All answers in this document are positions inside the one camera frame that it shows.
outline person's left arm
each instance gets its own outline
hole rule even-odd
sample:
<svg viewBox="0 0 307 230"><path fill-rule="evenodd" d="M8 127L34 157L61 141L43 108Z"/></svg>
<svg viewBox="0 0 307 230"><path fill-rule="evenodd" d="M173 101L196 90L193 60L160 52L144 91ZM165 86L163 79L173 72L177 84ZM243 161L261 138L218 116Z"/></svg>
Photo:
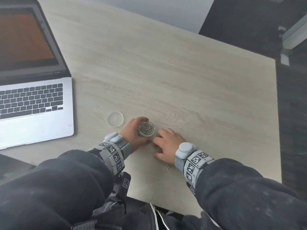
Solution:
<svg viewBox="0 0 307 230"><path fill-rule="evenodd" d="M132 119L120 132L130 152L150 142L138 137L138 126L146 120ZM116 175L90 152L68 151L1 185L0 229L70 229L88 220L111 194Z"/></svg>

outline container of paper clips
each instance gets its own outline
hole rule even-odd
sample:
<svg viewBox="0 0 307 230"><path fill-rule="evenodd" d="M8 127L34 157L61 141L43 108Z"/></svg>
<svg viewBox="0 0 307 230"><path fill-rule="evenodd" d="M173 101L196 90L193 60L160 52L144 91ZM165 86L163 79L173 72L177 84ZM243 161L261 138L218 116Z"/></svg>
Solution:
<svg viewBox="0 0 307 230"><path fill-rule="evenodd" d="M156 130L156 125L150 121L142 122L138 127L138 134L141 137L150 137L154 134Z"/></svg>

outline laptop keyboard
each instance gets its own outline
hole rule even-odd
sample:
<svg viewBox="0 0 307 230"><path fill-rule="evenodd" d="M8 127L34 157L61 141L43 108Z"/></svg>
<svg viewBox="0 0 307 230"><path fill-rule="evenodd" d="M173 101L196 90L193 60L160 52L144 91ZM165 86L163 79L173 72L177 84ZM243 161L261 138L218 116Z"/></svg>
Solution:
<svg viewBox="0 0 307 230"><path fill-rule="evenodd" d="M0 90L0 119L63 109L63 83Z"/></svg>

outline laptop screen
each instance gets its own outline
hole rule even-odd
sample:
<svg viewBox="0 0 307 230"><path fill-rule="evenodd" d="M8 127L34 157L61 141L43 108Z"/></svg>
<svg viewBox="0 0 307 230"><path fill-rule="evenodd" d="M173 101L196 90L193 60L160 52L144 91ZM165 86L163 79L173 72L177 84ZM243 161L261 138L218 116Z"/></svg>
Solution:
<svg viewBox="0 0 307 230"><path fill-rule="evenodd" d="M58 64L31 8L0 10L0 29L0 70Z"/></svg>
<svg viewBox="0 0 307 230"><path fill-rule="evenodd" d="M0 83L67 70L36 4L0 5Z"/></svg>

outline silver zipper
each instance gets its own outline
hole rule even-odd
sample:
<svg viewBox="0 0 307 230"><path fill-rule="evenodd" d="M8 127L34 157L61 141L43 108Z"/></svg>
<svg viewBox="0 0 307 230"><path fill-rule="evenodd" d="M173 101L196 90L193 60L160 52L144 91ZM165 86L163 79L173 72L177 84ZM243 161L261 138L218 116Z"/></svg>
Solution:
<svg viewBox="0 0 307 230"><path fill-rule="evenodd" d="M157 213L159 214L159 216L161 217L162 222L163 222L163 224L164 224L165 228L166 228L167 230L169 230L169 228L167 227L167 225L166 225L166 223L165 223L165 221L164 221L164 219L163 219L162 215L160 214L160 212L159 212L158 210L156 210L156 212L157 212Z"/></svg>
<svg viewBox="0 0 307 230"><path fill-rule="evenodd" d="M158 218L157 218L157 215L156 215L156 208L151 203L150 203L150 207L151 207L153 214L154 214L154 223L156 225L156 230L159 230Z"/></svg>

